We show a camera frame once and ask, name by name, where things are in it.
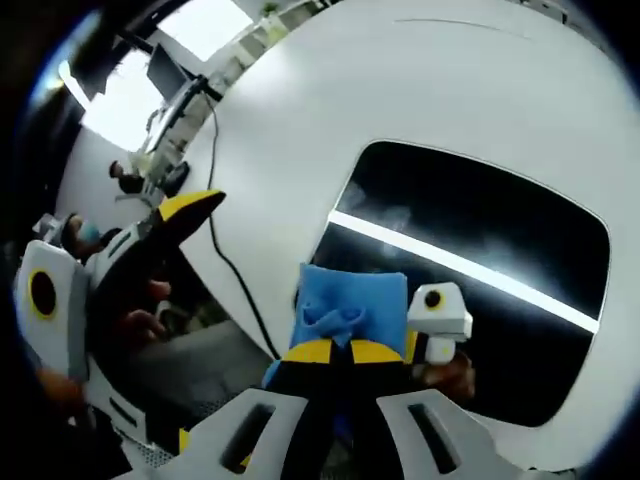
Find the blue towel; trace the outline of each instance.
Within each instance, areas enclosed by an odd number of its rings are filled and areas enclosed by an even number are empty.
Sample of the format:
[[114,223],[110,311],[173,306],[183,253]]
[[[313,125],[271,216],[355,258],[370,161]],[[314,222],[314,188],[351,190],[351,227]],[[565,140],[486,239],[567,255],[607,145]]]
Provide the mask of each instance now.
[[404,357],[407,278],[401,273],[348,273],[302,265],[291,345],[332,338],[382,343]]

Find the white robotic hand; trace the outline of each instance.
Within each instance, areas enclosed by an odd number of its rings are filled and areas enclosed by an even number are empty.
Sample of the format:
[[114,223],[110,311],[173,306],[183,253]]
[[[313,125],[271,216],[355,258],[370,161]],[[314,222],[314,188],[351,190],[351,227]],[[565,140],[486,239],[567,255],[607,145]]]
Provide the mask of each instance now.
[[473,317],[453,282],[422,285],[413,295],[408,313],[409,329],[429,335],[425,360],[444,365],[453,360],[456,342],[471,338]]

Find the white light strip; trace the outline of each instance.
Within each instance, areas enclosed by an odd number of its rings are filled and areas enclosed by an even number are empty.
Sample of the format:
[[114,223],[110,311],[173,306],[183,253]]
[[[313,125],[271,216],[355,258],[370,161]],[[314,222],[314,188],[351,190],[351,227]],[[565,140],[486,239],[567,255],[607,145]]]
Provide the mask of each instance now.
[[558,300],[541,293],[524,283],[518,282],[502,273],[495,272],[487,267],[478,265],[471,260],[459,257],[451,252],[434,247],[428,243],[421,242],[415,238],[408,237],[402,233],[394,232],[388,228],[381,227],[366,220],[361,220],[346,213],[333,211],[329,214],[329,221],[336,225],[341,225],[354,232],[361,233],[367,237],[375,238],[382,242],[393,245],[407,252],[411,252],[422,258],[426,258],[447,268],[463,273],[471,278],[475,278],[487,285],[491,285],[503,292],[509,293],[525,302],[536,305],[547,312],[553,313],[568,322],[588,330],[591,333],[598,331],[599,323],[593,318],[565,305]]

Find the human hand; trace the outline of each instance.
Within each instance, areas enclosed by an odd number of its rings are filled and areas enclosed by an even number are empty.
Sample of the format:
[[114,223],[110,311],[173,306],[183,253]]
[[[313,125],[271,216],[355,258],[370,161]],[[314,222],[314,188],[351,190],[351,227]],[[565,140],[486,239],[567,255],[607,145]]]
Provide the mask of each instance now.
[[[171,285],[168,282],[149,280],[147,293],[157,304],[169,297]],[[118,347],[128,352],[136,352],[160,341],[166,334],[166,329],[151,312],[144,308],[135,308],[118,316],[113,324],[112,333],[113,341]]]
[[38,367],[36,377],[47,398],[65,418],[76,416],[84,410],[84,396],[79,383],[47,367]]
[[476,393],[476,371],[464,353],[456,351],[446,365],[420,365],[418,380],[435,388],[457,404],[471,400]]

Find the yellow tip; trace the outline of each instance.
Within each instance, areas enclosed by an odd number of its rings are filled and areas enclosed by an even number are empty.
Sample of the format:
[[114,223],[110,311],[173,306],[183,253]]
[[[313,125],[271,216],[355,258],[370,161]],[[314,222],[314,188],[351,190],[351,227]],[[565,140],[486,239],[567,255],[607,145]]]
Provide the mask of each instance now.
[[179,436],[178,445],[180,448],[180,453],[182,453],[184,452],[184,449],[189,446],[189,432],[181,428],[179,435],[180,436]]
[[211,198],[216,195],[221,195],[224,198],[224,193],[220,190],[204,190],[201,192],[183,193],[182,195],[176,195],[173,198],[168,198],[158,207],[160,216],[166,222],[177,212],[184,207],[193,205],[205,198]]

